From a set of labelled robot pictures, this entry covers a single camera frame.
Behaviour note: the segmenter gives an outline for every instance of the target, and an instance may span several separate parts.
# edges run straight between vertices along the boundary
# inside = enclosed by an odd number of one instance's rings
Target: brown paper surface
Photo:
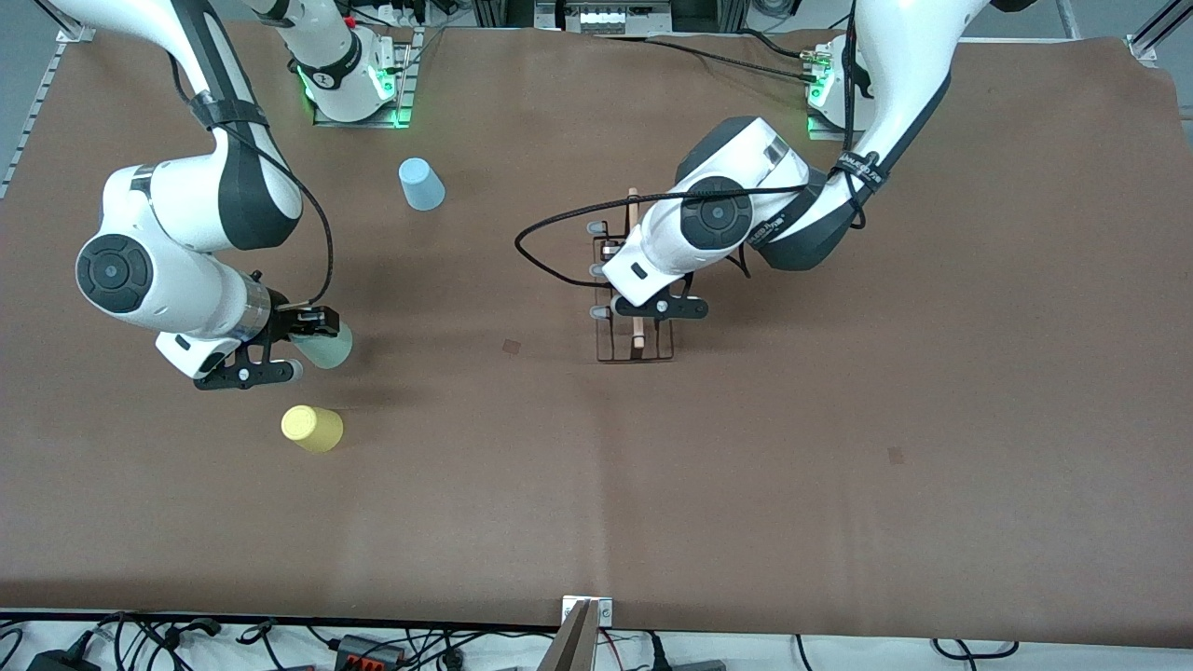
[[[86,303],[106,177],[210,140],[160,50],[72,45],[0,202],[4,605],[551,623],[594,593],[625,628],[1193,645],[1193,156],[1120,43],[962,45],[866,230],[812,272],[700,272],[676,359],[611,367],[592,294],[514,234],[670,187],[729,116],[827,168],[799,85],[451,30],[410,129],[315,129],[277,36],[230,33],[332,217],[356,352],[199,393]],[[447,187],[426,214],[396,178],[415,155]],[[583,275],[583,226],[528,245]],[[308,208],[285,246],[221,256],[301,298],[322,245]],[[299,402],[342,414],[339,448],[282,436]]]

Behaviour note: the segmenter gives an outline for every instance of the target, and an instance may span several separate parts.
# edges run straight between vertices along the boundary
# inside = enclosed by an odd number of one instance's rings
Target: electrical cable
[[[758,70],[758,72],[762,72],[762,73],[775,74],[775,75],[779,75],[779,76],[786,76],[786,78],[791,78],[791,79],[796,79],[796,80],[803,81],[805,84],[816,84],[816,78],[812,76],[812,75],[810,75],[810,74],[808,74],[808,73],[796,73],[796,72],[791,72],[791,70],[780,70],[779,68],[771,68],[771,67],[767,67],[767,66],[760,66],[758,63],[750,63],[750,62],[747,62],[747,61],[738,61],[736,59],[730,59],[728,56],[722,56],[721,54],[712,54],[712,53],[709,53],[709,51],[703,51],[700,49],[693,49],[692,47],[685,47],[682,44],[675,44],[674,42],[654,42],[650,38],[647,38],[643,42],[645,42],[647,44],[657,44],[659,47],[667,47],[669,49],[678,49],[678,50],[685,51],[687,54],[694,54],[694,55],[700,56],[703,59],[711,59],[713,61],[721,61],[722,63],[729,63],[731,66],[737,66],[740,68],[747,68],[747,69]]]
[[[453,24],[453,23],[458,21],[459,19],[464,18],[465,16],[468,16],[468,14],[460,14],[460,16],[458,16],[458,17],[456,17],[456,18],[445,18],[445,19],[444,19],[444,20],[443,20],[443,21],[441,21],[441,23],[439,24],[439,26],[438,26],[438,27],[435,27],[435,32],[434,32],[434,35],[432,35],[431,37],[428,37],[428,38],[427,38],[427,39],[426,39],[426,41],[425,41],[425,42],[422,43],[422,49],[419,49],[419,54],[418,54],[416,56],[414,56],[414,60],[412,60],[412,61],[410,61],[410,62],[409,62],[409,63],[408,63],[408,64],[406,66],[406,69],[410,69],[410,68],[413,68],[414,66],[419,64],[419,61],[421,61],[421,60],[422,60],[422,55],[427,53],[427,49],[431,49],[431,45],[432,45],[432,44],[434,44],[435,39],[439,39],[439,36],[441,36],[441,35],[444,33],[444,30],[445,30],[445,29],[446,29],[446,27],[447,27],[449,25],[451,25],[451,24]]]
[[[242,646],[251,646],[256,641],[261,641],[262,644],[265,644],[265,652],[270,655],[270,661],[273,663],[273,667],[277,669],[278,671],[286,671],[286,667],[283,666],[282,661],[278,660],[278,654],[273,652],[273,644],[270,642],[270,630],[273,629],[274,624],[277,624],[277,622],[272,617],[258,624],[253,624],[252,627],[241,632],[239,636],[236,636],[236,642]],[[149,670],[147,671],[152,670],[153,670],[153,658],[150,657]]]
[[[129,669],[136,669],[137,659],[141,658],[141,651],[144,650],[146,644],[148,644],[149,640],[150,640],[149,639],[149,633],[147,632],[146,626],[144,624],[140,624],[140,627],[141,627],[141,634],[140,635],[143,635],[144,638],[141,639],[141,642],[137,645],[136,650],[132,651],[132,659],[129,660]]]
[[[324,646],[330,646],[332,645],[332,639],[324,639],[323,636],[320,636],[319,632],[316,632],[315,628],[311,627],[310,624],[307,624],[307,630],[310,632],[310,635],[313,635],[316,639],[319,639],[319,642],[323,644]]]
[[[853,87],[853,68],[858,61],[858,26],[857,26],[858,0],[853,0],[849,6],[849,23],[845,30],[845,49],[841,59],[841,69],[845,70],[845,140],[841,142],[841,152],[853,150],[853,115],[857,90]],[[849,189],[849,207],[858,215],[858,221],[851,222],[849,228],[863,229],[866,227],[866,211],[858,202],[858,189],[853,185],[853,176],[845,176],[845,185]]]
[[[799,648],[799,661],[804,663],[804,671],[812,671],[812,665],[808,661],[808,652],[804,651],[804,636],[796,634],[796,646]]]
[[[737,32],[741,35],[749,35],[750,37],[756,37],[759,42],[761,42],[764,45],[766,45],[767,49],[774,51],[775,54],[779,54],[781,56],[787,56],[789,59],[801,59],[799,51],[792,51],[791,49],[784,49],[783,47],[779,47],[769,37],[767,37],[765,32],[760,30],[754,30],[752,27],[743,27]]]
[[[136,648],[137,652],[140,653],[146,641],[148,640],[149,638],[146,636],[144,632],[137,632],[137,635],[132,636],[132,642],[129,644],[129,647],[124,648],[124,654],[122,654],[120,659],[116,663],[117,670],[131,669],[132,666],[136,666],[137,655],[134,654],[131,658],[129,655],[132,653],[134,648]]]
[[[116,622],[116,635],[112,636],[112,660],[116,663],[116,671],[124,671],[124,660],[120,659],[120,634],[124,633],[124,614],[119,614]]]
[[[736,259],[730,256],[730,257],[725,257],[725,260],[729,261],[729,263],[731,263],[731,264],[734,264],[737,267],[737,270],[742,271],[742,275],[746,276],[746,279],[752,279],[754,277],[753,275],[750,275],[749,267],[747,267],[747,265],[746,265],[746,244],[744,242],[741,244],[741,245],[737,245],[737,258]]]
[[[539,270],[542,270],[543,272],[546,272],[548,275],[550,275],[551,277],[555,277],[556,279],[558,279],[561,282],[565,282],[568,284],[571,284],[573,287],[588,287],[588,288],[593,288],[593,289],[608,289],[611,287],[611,284],[608,284],[607,282],[588,282],[588,281],[583,281],[583,279],[574,279],[571,277],[568,277],[568,276],[563,275],[562,272],[560,272],[560,271],[555,270],[554,267],[546,265],[545,263],[538,260],[537,257],[534,257],[533,254],[531,254],[530,252],[527,252],[526,247],[523,246],[523,241],[531,233],[534,233],[536,230],[540,230],[543,228],[546,228],[548,226],[551,226],[554,223],[558,223],[561,221],[569,220],[569,218],[573,218],[573,217],[577,217],[577,216],[581,216],[581,215],[587,215],[587,214],[592,214],[592,213],[599,213],[601,210],[610,210],[610,209],[613,209],[613,208],[624,208],[626,205],[631,205],[631,204],[635,204],[635,203],[654,203],[654,202],[657,202],[657,201],[670,201],[670,199],[680,199],[680,198],[684,198],[684,199],[686,199],[686,198],[694,198],[694,199],[704,201],[704,199],[707,199],[707,198],[733,198],[733,197],[736,197],[736,196],[758,196],[758,195],[765,195],[765,193],[797,193],[797,192],[803,191],[803,190],[804,190],[804,186],[801,185],[801,186],[769,186],[769,187],[755,187],[755,189],[730,189],[730,190],[725,190],[725,191],[679,191],[679,192],[673,192],[673,193],[649,193],[649,195],[643,195],[643,196],[629,196],[629,197],[625,197],[625,198],[619,198],[617,201],[608,201],[606,203],[598,203],[595,205],[586,205],[583,208],[577,208],[575,210],[569,210],[569,211],[565,211],[565,213],[562,213],[562,214],[557,214],[555,216],[546,217],[543,221],[539,221],[537,223],[533,223],[533,224],[524,228],[514,238],[514,248],[518,250],[519,254],[521,254],[523,257],[525,257],[526,260],[528,260],[530,263],[534,264],[534,266],[537,266]]]
[[[5,624],[5,627],[11,627],[12,624],[16,624],[16,622],[8,622],[7,624]],[[17,640],[12,642],[12,647],[8,648],[7,653],[5,653],[4,659],[0,659],[0,670],[2,670],[5,666],[8,665],[10,661],[12,661],[12,655],[17,654],[17,648],[19,648],[20,644],[25,640],[25,632],[18,627],[16,629],[8,629],[7,632],[0,634],[0,641],[7,638],[16,638]]]
[[[347,10],[350,13],[357,14],[358,17],[360,17],[363,19],[369,19],[371,21],[377,21],[378,24],[381,24],[383,26],[387,26],[387,27],[401,27],[401,26],[394,25],[394,24],[391,24],[391,23],[382,19],[381,17],[375,17],[372,14],[366,14],[366,13],[361,12],[359,7],[356,7],[354,5],[350,5],[350,4],[345,2],[344,0],[335,0],[335,4],[339,5],[344,10]]]
[[[940,639],[932,639],[932,650],[937,654],[953,661],[965,661],[970,671],[977,671],[977,661],[981,659],[1006,659],[1019,652],[1019,641],[1010,641],[1010,646],[1001,652],[973,652],[962,639],[952,639],[957,647],[962,648],[962,654],[953,654],[940,646]]]
[[[605,636],[608,641],[608,652],[613,654],[613,660],[617,661],[617,671],[625,671],[625,665],[622,664],[622,654],[617,652],[617,644],[613,642],[613,638],[608,635],[607,629],[601,629],[600,634]]]
[[[663,640],[655,632],[647,632],[650,636],[650,647],[655,651],[655,663],[651,671],[672,671],[670,663],[667,661],[667,651],[663,650]]]
[[[171,657],[171,659],[174,661],[174,671],[178,671],[179,669],[185,669],[186,671],[194,671],[194,669],[191,667],[191,665],[187,664],[186,660],[183,659],[173,650],[173,647],[171,647],[169,645],[166,644],[166,640],[162,638],[162,635],[157,633],[157,626],[149,627],[146,623],[140,622],[136,618],[130,618],[130,620],[132,622],[135,622],[138,627],[141,627],[141,629],[146,633],[146,640],[147,641],[152,640],[157,646],[153,651],[153,654],[149,655],[149,664],[148,664],[148,666],[146,666],[146,671],[150,671],[153,669],[154,660],[156,659],[157,653],[160,653],[161,651],[166,651],[166,654],[168,654]]]
[[[174,79],[174,92],[178,93],[178,97],[183,99],[183,103],[188,105],[191,99],[186,96],[186,92],[183,91],[183,82],[178,74],[178,61],[174,59],[172,54],[169,55],[169,66]],[[319,214],[319,221],[323,224],[323,239],[327,245],[327,271],[323,275],[323,285],[320,287],[319,291],[307,301],[303,301],[301,303],[292,303],[293,306],[314,306],[320,301],[320,298],[323,297],[324,294],[327,294],[327,290],[332,287],[332,273],[335,266],[335,246],[332,240],[332,224],[327,220],[327,213],[323,211],[323,207],[319,204],[319,199],[315,198],[315,195],[310,192],[310,189],[307,189],[307,185],[303,184],[302,180],[299,180],[295,176],[295,173],[290,171],[290,168],[283,165],[282,161],[274,159],[268,153],[259,148],[256,144],[251,142],[237,130],[231,128],[228,123],[216,123],[214,128],[223,130],[224,133],[234,137],[236,141],[239,141],[245,148],[252,150],[254,154],[256,154],[266,162],[272,165],[274,168],[277,168],[282,174],[286,177],[286,179],[293,183],[293,185],[298,189],[298,191],[302,192],[303,196],[307,197],[308,201],[310,201],[311,207],[315,208],[315,213]]]

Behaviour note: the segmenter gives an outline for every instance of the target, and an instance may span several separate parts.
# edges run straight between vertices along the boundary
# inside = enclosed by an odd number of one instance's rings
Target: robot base
[[[378,107],[376,112],[360,121],[338,122],[311,105],[314,124],[326,128],[409,128],[410,116],[414,111],[414,88],[419,80],[419,67],[422,64],[420,55],[425,36],[425,29],[415,27],[409,42],[396,42],[389,37],[381,38],[382,66],[392,68],[396,73],[378,73],[377,86],[382,87],[387,94],[392,90],[394,97]]]

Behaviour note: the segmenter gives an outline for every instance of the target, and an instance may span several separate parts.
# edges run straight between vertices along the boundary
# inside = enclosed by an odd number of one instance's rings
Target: robotic arm
[[[295,57],[308,96],[328,118],[357,122],[391,100],[394,41],[348,29],[334,0],[243,0]]]
[[[131,166],[107,179],[99,232],[76,260],[80,290],[100,310],[160,331],[157,349],[200,389],[297,380],[302,365],[271,361],[270,345],[291,336],[296,344],[336,338],[339,315],[289,306],[259,276],[212,256],[276,247],[302,214],[293,180],[261,156],[285,166],[220,19],[206,0],[57,5],[166,49],[197,92],[191,111],[215,140],[210,154]],[[264,361],[249,361],[249,344],[265,349]],[[340,345],[342,361],[351,338]],[[224,364],[233,352],[235,364]]]
[[[846,180],[852,181],[859,207],[885,183],[895,162],[947,91],[957,43],[987,2],[858,0],[858,49],[870,70],[877,109],[874,123],[852,150],[841,154],[829,176],[806,168],[806,177],[767,181],[804,185],[804,190],[784,196],[779,203],[772,196],[752,196],[752,216],[746,227],[724,227],[713,216],[715,209],[696,207],[699,202],[694,199],[669,209],[655,205],[643,224],[631,232],[623,248],[605,264],[606,278],[626,301],[638,307],[667,291],[682,273],[721,260],[742,242],[758,250],[772,267],[815,267],[840,242],[857,215]],[[1000,8],[1006,5],[995,4]],[[762,119],[747,125],[737,119],[723,122],[685,159],[678,176],[680,184],[672,191],[686,191],[690,185],[710,179],[730,180],[747,187],[761,185],[755,164],[765,162],[777,137]],[[798,158],[795,161],[803,165]],[[733,235],[721,235],[710,247],[701,238],[709,228],[731,230]]]

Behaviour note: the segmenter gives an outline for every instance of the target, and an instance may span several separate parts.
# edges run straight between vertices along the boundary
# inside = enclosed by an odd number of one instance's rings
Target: yellow cup
[[[282,415],[282,433],[309,453],[326,453],[344,437],[344,420],[326,408],[295,406]]]

